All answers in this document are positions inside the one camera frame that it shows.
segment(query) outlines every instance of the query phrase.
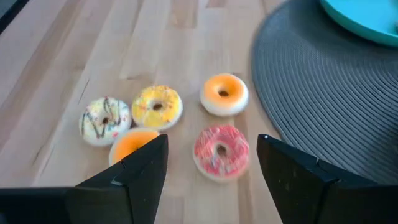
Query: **butcher block countertop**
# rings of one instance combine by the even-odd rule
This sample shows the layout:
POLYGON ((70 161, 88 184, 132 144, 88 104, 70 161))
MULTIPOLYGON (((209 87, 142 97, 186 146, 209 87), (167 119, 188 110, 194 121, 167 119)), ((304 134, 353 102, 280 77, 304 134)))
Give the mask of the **butcher block countertop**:
POLYGON ((0 187, 72 186, 108 167, 110 147, 79 134, 86 105, 113 96, 129 105, 146 86, 183 101, 169 135, 156 223, 281 223, 256 153, 258 134, 279 138, 252 83, 256 30, 282 0, 30 0, 0 35, 0 187), (249 88, 239 115, 200 105, 205 80, 233 73, 249 88), (250 146, 248 172, 216 184, 197 171, 193 144, 211 124, 233 124, 250 146))

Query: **toy donut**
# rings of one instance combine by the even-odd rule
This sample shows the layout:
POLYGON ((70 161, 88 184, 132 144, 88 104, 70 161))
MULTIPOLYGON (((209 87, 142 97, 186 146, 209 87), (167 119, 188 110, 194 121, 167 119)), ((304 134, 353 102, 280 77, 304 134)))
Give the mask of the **toy donut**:
POLYGON ((132 128, 130 131, 120 135, 112 145, 109 153, 109 165, 119 162, 158 135, 157 131, 149 128, 132 128))
POLYGON ((138 126, 165 130, 173 126, 182 114, 182 100, 178 93, 165 86, 145 88, 132 102, 132 118, 138 126))
POLYGON ((231 116, 246 107, 249 91, 240 78, 222 73, 206 81, 201 89, 200 101, 211 114, 231 116))
POLYGON ((239 177, 249 164, 249 145, 234 126, 213 126, 201 132, 193 149, 198 170, 216 182, 239 177))
POLYGON ((131 125, 130 109, 121 100, 102 97, 92 101, 79 120, 80 134, 94 146, 107 146, 131 125))

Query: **red sprinkled donut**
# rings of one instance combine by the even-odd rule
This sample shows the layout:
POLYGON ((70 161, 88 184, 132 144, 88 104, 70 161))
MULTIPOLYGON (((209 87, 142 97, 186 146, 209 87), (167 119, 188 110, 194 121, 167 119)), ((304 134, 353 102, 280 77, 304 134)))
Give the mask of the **red sprinkled donut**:
POLYGON ((206 177, 227 182, 239 177, 248 167, 249 145, 234 126, 213 126, 200 133, 193 160, 206 177))

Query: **gray placemat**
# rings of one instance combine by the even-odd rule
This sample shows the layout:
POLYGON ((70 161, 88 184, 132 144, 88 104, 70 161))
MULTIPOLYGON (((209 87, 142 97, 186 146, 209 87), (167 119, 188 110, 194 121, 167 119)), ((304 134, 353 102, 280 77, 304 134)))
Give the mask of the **gray placemat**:
POLYGON ((286 142, 398 184, 398 49, 344 30, 317 0, 293 0, 259 28, 252 75, 286 142))

